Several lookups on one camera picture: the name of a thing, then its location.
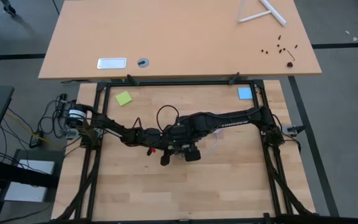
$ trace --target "black floor stripe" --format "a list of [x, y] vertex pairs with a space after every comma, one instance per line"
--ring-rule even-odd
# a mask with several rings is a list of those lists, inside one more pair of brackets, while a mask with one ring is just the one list
[[45, 54], [0, 55], [0, 60], [36, 59], [36, 58], [45, 58]]
[[344, 49], [344, 48], [358, 48], [358, 43], [345, 44], [312, 44], [313, 49]]
[[331, 186], [329, 185], [328, 182], [327, 173], [325, 171], [323, 161], [321, 160], [320, 152], [318, 151], [316, 138], [311, 128], [309, 117], [308, 114], [306, 113], [306, 108], [305, 105], [303, 104], [303, 100], [298, 88], [298, 84], [296, 83], [295, 77], [293, 76], [288, 77], [288, 80], [290, 81], [292, 93], [295, 98], [296, 106], [298, 107], [302, 124], [305, 126], [305, 133], [308, 138], [311, 155], [313, 157], [314, 165], [316, 166], [317, 175], [320, 180], [321, 188], [323, 189], [323, 194], [327, 203], [329, 214], [332, 217], [338, 217], [339, 212], [335, 204], [334, 195], [331, 190]]
[[59, 12], [59, 9], [57, 9], [55, 0], [52, 0], [52, 2], [53, 2], [53, 5], [55, 6], [55, 9], [56, 9], [57, 14], [60, 16], [60, 12]]

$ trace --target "white logo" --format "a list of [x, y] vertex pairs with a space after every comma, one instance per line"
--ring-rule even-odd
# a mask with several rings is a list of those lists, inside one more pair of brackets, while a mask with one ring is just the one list
[[248, 123], [248, 121], [240, 121], [240, 122], [235, 122], [235, 123], [231, 123], [231, 124], [222, 124], [220, 126], [220, 128], [230, 127], [230, 126], [239, 125], [239, 124], [246, 124], [246, 123]]

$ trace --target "green sticky note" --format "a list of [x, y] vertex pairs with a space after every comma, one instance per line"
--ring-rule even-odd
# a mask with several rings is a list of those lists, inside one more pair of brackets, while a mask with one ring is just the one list
[[128, 91], [122, 92], [116, 96], [118, 104], [120, 106], [124, 106], [125, 104], [132, 101], [131, 96], [129, 95]]

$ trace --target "blue sticky note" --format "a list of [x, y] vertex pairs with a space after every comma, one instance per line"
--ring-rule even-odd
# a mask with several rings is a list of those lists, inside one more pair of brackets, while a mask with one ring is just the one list
[[239, 87], [239, 98], [240, 100], [252, 100], [252, 92], [249, 87]]

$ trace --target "wooden tabletop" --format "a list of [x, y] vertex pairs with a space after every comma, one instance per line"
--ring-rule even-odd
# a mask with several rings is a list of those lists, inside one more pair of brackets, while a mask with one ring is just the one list
[[[321, 74], [293, 0], [270, 3], [286, 27], [271, 14], [237, 23], [240, 0], [65, 1], [39, 78]], [[242, 17], [264, 11], [246, 0]], [[98, 70], [99, 58], [126, 58], [126, 68]]]
[[[143, 127], [148, 128], [157, 127], [156, 113], [166, 104], [177, 107], [181, 115], [253, 107], [251, 100], [239, 100], [240, 86], [247, 85], [114, 87], [108, 116], [127, 127], [140, 117]], [[78, 103], [93, 105], [95, 89], [96, 84], [82, 84]], [[280, 82], [265, 81], [265, 89], [272, 112], [283, 124], [290, 124]], [[120, 107], [115, 96], [123, 91], [128, 91], [133, 100]], [[175, 116], [176, 112], [165, 108], [160, 113], [161, 125], [172, 123]], [[145, 147], [127, 147], [117, 137], [105, 135], [93, 220], [255, 218], [265, 212], [274, 216], [258, 129], [251, 124], [225, 128], [218, 139], [210, 152], [216, 143], [214, 135], [196, 144], [200, 161], [185, 162], [172, 156], [171, 163], [163, 167], [160, 151], [147, 156]], [[314, 211], [296, 144], [286, 142], [280, 149], [288, 186], [306, 208]], [[85, 150], [79, 148], [65, 158], [52, 218], [58, 217], [76, 194], [84, 156]], [[279, 196], [284, 209], [281, 193]], [[88, 194], [84, 201], [87, 204]]]

